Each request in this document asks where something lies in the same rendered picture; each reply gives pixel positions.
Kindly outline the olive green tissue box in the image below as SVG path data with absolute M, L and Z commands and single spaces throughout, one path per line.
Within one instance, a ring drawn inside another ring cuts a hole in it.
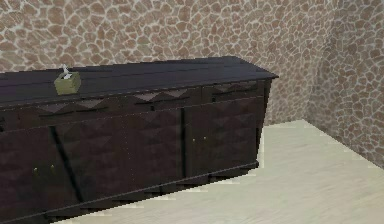
M 62 65 L 63 71 L 54 80 L 55 89 L 58 95 L 75 94 L 81 86 L 80 73 L 70 71 L 66 64 Z

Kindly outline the dark wooden sideboard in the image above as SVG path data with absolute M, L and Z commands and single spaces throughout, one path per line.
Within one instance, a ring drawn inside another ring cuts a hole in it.
M 52 224 L 258 166 L 273 74 L 235 56 L 0 74 L 0 224 Z

